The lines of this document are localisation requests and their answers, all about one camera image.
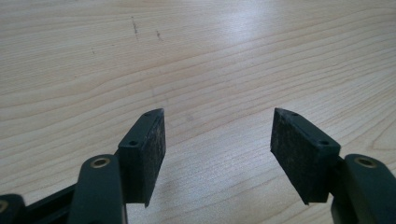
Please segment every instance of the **black metal bracket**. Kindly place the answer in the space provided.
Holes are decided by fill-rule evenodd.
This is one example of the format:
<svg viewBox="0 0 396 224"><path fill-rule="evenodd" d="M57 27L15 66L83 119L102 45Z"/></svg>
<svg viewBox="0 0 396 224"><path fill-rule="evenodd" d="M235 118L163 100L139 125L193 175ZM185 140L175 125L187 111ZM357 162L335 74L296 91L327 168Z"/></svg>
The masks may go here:
<svg viewBox="0 0 396 224"><path fill-rule="evenodd" d="M149 201L165 156L163 109L142 115L115 155L86 160L76 185L25 206L21 195L0 196L0 223L127 223L126 203Z"/></svg>
<svg viewBox="0 0 396 224"><path fill-rule="evenodd" d="M276 108L271 151L305 204L333 195L334 223L396 223L396 178L381 161L350 154L301 115Z"/></svg>

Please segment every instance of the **wood grain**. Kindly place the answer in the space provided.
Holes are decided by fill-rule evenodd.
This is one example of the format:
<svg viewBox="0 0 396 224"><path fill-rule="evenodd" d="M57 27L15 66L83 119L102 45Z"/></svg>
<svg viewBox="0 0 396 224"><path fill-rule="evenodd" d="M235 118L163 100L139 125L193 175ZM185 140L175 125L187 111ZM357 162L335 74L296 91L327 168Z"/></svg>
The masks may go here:
<svg viewBox="0 0 396 224"><path fill-rule="evenodd" d="M133 223L332 223L269 142L294 110L396 175L396 4L0 1L0 194L30 204L165 110L167 154Z"/></svg>

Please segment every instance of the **light wood surface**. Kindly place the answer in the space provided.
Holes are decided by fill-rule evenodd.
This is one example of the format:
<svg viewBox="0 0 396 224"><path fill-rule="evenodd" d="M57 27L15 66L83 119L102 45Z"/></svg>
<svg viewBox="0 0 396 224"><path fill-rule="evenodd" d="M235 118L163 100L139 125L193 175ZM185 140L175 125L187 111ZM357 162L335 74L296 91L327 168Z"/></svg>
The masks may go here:
<svg viewBox="0 0 396 224"><path fill-rule="evenodd" d="M30 204L163 107L133 223L332 223L270 153L275 107L396 175L396 2L0 1L0 194Z"/></svg>

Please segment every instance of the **table surface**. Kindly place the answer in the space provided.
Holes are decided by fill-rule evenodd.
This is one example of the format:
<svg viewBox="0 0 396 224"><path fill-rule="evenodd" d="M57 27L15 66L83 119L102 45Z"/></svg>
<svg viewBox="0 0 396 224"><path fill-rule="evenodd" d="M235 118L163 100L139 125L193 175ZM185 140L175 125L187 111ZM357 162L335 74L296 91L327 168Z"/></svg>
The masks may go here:
<svg viewBox="0 0 396 224"><path fill-rule="evenodd" d="M396 174L396 2L1 0L0 193L27 204L164 108L134 223L332 223L270 153L275 107Z"/></svg>

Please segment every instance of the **wooden tabletop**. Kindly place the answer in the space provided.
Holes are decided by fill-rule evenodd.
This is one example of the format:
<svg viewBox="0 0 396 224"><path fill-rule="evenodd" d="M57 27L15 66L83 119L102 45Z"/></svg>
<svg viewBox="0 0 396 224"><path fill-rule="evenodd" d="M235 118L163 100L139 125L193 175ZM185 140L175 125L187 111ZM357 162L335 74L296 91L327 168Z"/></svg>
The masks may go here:
<svg viewBox="0 0 396 224"><path fill-rule="evenodd" d="M332 223L270 152L275 107L396 175L392 0L1 0L0 194L76 183L164 108L167 152L132 223Z"/></svg>

